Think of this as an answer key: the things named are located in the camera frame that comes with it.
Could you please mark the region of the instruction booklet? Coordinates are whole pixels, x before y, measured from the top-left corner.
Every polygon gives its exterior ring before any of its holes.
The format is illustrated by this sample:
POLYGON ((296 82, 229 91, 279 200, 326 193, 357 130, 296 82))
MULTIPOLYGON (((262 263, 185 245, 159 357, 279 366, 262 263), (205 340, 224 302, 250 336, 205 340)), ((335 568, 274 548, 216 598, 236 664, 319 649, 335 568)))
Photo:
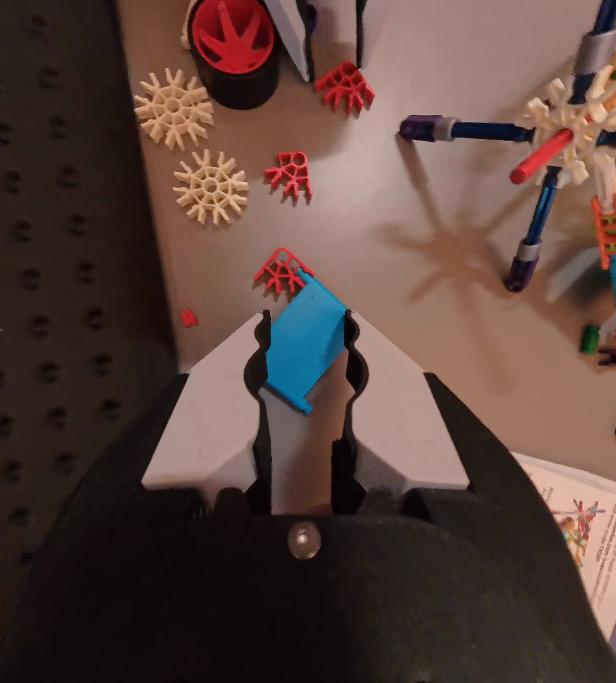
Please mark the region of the instruction booklet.
POLYGON ((551 511, 603 635, 616 627, 616 482, 512 452, 551 511))

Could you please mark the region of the colourful toy construction model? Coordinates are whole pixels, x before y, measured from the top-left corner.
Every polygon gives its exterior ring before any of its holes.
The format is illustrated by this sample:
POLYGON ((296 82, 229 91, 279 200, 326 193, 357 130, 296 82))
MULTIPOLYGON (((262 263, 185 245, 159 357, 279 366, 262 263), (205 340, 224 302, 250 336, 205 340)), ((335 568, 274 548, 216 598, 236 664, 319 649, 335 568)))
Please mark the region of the colourful toy construction model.
POLYGON ((529 100, 522 121, 533 131, 531 151, 511 172, 510 181, 534 180, 541 192, 505 286, 518 292, 528 284, 557 190, 591 178, 600 266, 611 278, 616 309, 616 1, 600 2, 594 28, 581 39, 570 74, 547 84, 544 99, 529 100))

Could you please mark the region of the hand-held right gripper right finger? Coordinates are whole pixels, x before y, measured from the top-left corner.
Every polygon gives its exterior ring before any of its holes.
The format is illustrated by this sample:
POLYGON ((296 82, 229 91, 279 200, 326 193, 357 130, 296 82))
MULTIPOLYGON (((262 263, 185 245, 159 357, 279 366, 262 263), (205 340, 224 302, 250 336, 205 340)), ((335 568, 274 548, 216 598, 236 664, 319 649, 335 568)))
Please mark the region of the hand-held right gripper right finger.
POLYGON ((344 317, 347 401, 331 456, 331 510, 355 514, 372 491, 395 500, 417 489, 470 485, 423 369, 360 314, 344 317))

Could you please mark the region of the blue panel piece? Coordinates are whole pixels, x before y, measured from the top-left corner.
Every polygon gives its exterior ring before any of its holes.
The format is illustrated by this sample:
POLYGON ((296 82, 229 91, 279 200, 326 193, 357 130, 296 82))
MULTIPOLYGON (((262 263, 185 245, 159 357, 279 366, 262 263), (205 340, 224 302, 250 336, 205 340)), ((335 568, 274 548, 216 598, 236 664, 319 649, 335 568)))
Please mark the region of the blue panel piece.
POLYGON ((346 305, 299 268, 304 288, 272 323, 266 352, 267 385, 303 414, 307 394, 344 349, 346 305))

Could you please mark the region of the black perforated panel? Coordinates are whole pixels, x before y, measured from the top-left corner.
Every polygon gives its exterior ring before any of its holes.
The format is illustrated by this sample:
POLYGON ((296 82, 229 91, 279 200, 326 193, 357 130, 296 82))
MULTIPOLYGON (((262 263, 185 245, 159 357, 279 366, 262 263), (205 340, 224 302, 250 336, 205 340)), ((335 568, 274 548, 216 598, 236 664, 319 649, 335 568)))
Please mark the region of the black perforated panel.
POLYGON ((115 1, 0 1, 0 631, 176 373, 115 1))

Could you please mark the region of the blue rod cross assembly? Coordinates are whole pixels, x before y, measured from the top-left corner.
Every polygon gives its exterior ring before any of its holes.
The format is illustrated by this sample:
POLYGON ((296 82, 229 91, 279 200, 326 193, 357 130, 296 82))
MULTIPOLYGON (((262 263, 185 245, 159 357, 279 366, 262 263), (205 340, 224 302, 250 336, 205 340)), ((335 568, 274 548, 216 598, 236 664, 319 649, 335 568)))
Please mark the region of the blue rod cross assembly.
POLYGON ((524 122, 521 126, 513 123, 497 122, 463 122, 455 118, 440 115, 411 115, 406 117, 399 126, 399 136, 406 141, 451 142, 455 139, 478 139, 483 141, 506 141, 529 145, 533 138, 532 129, 524 122))

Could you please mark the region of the white snowflake connector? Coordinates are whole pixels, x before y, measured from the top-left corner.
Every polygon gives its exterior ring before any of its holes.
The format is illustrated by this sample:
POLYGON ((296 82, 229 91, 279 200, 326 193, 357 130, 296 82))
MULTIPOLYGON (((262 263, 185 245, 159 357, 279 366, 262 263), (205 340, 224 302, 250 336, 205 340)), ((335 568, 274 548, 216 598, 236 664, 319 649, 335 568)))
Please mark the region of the white snowflake connector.
POLYGON ((192 161, 181 160, 174 171, 176 203, 186 216, 203 225, 232 224, 232 215, 241 217, 248 204, 249 183, 244 169, 233 157, 210 149, 192 152, 192 161))
POLYGON ((168 150, 186 149, 186 141, 198 146, 209 138, 214 107, 206 87, 196 76, 166 68, 160 79, 150 73, 141 81, 142 95, 133 95, 133 112, 142 131, 168 150))

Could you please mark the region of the black wheel red hub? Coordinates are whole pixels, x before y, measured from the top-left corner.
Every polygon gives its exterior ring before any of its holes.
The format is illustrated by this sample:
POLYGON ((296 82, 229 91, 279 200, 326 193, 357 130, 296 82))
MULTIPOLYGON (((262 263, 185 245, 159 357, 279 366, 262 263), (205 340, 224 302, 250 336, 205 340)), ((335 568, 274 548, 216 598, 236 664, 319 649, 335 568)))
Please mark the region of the black wheel red hub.
POLYGON ((190 52, 200 81, 218 104, 261 107, 276 92, 281 41, 262 1, 196 1, 190 52))

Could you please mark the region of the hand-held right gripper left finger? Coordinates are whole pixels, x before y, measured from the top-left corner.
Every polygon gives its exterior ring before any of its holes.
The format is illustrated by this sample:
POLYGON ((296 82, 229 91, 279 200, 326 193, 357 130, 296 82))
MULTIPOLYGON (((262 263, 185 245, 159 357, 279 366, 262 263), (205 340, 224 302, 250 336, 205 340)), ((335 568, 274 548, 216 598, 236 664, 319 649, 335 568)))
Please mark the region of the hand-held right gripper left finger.
POLYGON ((253 512, 271 512, 270 429, 260 396, 270 328, 270 312, 257 313, 193 365, 142 476, 146 490, 191 489, 213 508, 234 488, 253 512))

